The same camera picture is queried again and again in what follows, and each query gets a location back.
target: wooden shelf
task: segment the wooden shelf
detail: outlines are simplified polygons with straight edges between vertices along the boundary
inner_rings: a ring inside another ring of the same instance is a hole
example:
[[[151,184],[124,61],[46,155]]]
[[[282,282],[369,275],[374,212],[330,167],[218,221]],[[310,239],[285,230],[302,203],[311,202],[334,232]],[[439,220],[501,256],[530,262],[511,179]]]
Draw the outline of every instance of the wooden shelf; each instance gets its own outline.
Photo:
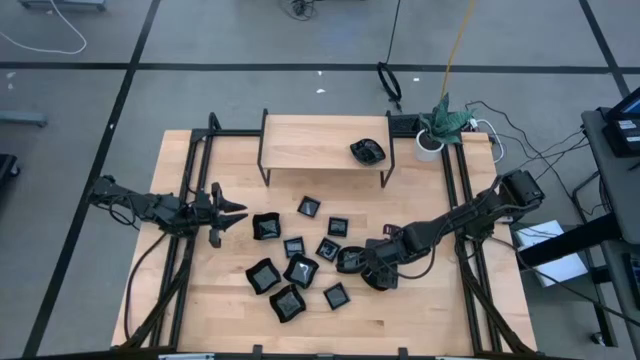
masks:
[[[386,158],[360,164],[349,145],[375,140]],[[387,116],[270,115],[265,110],[258,155],[261,171],[274,169],[392,171],[393,147]],[[268,185],[268,176],[264,176]]]

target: computer monitor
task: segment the computer monitor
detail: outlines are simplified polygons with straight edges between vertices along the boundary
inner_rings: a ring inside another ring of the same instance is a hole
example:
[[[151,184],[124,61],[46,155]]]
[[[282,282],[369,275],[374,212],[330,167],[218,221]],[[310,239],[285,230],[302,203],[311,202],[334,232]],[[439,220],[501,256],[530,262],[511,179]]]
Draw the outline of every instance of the computer monitor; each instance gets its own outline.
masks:
[[[611,120],[640,119],[640,87],[611,109],[607,117]]]
[[[606,113],[603,133],[618,157],[640,156],[640,88]]]

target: white pot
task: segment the white pot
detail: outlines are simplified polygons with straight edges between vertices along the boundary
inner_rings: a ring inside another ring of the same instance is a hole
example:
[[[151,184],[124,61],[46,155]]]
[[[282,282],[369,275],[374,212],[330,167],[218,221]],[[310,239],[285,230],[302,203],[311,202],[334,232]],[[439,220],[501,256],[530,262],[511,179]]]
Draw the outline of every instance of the white pot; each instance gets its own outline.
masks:
[[[418,140],[423,132],[424,130],[420,131],[416,136],[416,159],[423,162],[433,161],[440,157],[440,151],[442,151],[444,144],[440,144],[440,147],[435,150],[425,149],[424,147],[422,147],[422,145],[420,145],[420,141]]]

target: small black bowl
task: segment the small black bowl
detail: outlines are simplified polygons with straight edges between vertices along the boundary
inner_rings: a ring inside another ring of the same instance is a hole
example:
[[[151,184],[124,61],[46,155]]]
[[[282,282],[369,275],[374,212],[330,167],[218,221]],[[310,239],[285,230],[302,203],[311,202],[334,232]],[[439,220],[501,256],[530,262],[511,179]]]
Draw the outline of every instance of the small black bowl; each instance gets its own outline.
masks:
[[[348,227],[349,227],[349,220],[330,217],[329,230],[327,230],[327,234],[332,236],[347,237]]]
[[[342,286],[342,283],[337,283],[327,290],[323,291],[324,297],[327,299],[329,306],[331,307],[331,311],[339,308],[340,306],[351,301],[349,299],[349,295],[347,295],[347,291]]]
[[[256,240],[280,237],[280,214],[266,213],[253,215],[253,238]]]
[[[333,241],[324,238],[320,242],[318,246],[318,250],[316,250],[316,255],[321,258],[328,260],[329,262],[333,262],[336,256],[338,256],[338,251],[340,251],[340,245],[334,243]]]
[[[305,196],[302,198],[300,206],[298,206],[298,212],[302,215],[315,217],[318,212],[318,208],[320,208],[320,201]]]
[[[298,236],[297,238],[289,239],[284,241],[284,254],[287,256],[287,259],[292,257],[295,254],[304,255],[304,242],[302,241],[302,236]]]
[[[299,313],[307,309],[304,299],[300,296],[295,285],[291,284],[269,296],[269,303],[278,315],[280,323],[290,321]]]
[[[304,257],[304,255],[294,254],[283,276],[290,282],[306,289],[311,286],[313,276],[319,267],[317,262]]]
[[[278,269],[273,266],[269,258],[260,260],[252,268],[247,269],[245,274],[247,275],[247,280],[249,280],[249,283],[253,286],[256,295],[267,292],[281,280]]]
[[[362,139],[349,147],[353,156],[362,165],[375,165],[387,157],[382,147],[375,140]]]

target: black square dish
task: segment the black square dish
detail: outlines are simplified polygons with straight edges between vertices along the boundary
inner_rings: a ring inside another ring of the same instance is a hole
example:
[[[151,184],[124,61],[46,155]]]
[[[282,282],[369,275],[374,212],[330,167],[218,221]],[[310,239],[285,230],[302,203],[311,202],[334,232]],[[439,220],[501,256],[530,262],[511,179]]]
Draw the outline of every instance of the black square dish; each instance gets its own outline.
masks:
[[[292,257],[294,254],[304,255],[304,242],[302,241],[302,236],[285,240],[284,254],[287,256],[287,259]]]
[[[318,246],[318,250],[316,250],[316,255],[320,256],[323,259],[329,260],[333,262],[333,260],[338,256],[338,251],[340,251],[340,245],[334,243],[333,241],[324,238],[320,242],[320,246]]]
[[[253,238],[256,240],[280,237],[280,214],[266,213],[253,215]]]
[[[347,227],[349,226],[349,220],[340,218],[329,218],[329,230],[327,234],[333,236],[347,237]]]
[[[260,260],[255,266],[247,269],[245,274],[247,275],[247,280],[249,280],[249,283],[253,286],[256,295],[267,292],[273,285],[279,283],[281,280],[278,269],[273,266],[269,258]]]
[[[280,323],[286,323],[307,309],[304,299],[295,285],[291,284],[269,296],[269,303],[278,315]]]
[[[302,198],[300,206],[298,206],[298,212],[309,217],[315,217],[319,207],[320,201],[305,196]]]
[[[327,298],[329,306],[331,306],[331,310],[335,310],[351,301],[351,299],[349,299],[349,295],[347,295],[347,292],[344,289],[344,286],[342,286],[342,283],[333,285],[332,287],[323,291],[323,293],[324,297]]]
[[[317,262],[308,259],[300,254],[294,254],[289,261],[289,266],[284,272],[284,278],[290,282],[301,286],[303,289],[308,288],[313,281],[313,275],[320,265]]]

